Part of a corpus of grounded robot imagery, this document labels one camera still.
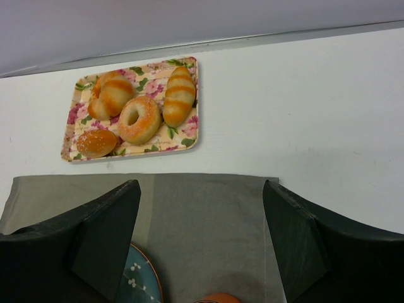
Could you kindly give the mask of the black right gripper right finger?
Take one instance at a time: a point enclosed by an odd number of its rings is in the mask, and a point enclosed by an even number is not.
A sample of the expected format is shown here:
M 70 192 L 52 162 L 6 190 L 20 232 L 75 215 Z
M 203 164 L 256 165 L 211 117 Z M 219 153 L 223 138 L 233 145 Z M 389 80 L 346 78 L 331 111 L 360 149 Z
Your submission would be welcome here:
M 403 234 L 266 181 L 263 206 L 287 302 L 403 302 Z

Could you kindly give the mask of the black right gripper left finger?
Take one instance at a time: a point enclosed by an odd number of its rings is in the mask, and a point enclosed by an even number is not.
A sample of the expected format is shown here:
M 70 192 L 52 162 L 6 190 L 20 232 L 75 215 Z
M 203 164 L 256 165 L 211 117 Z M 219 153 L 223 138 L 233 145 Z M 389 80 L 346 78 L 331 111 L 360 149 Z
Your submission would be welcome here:
M 1 236 L 1 302 L 115 302 L 141 198 L 129 180 Z

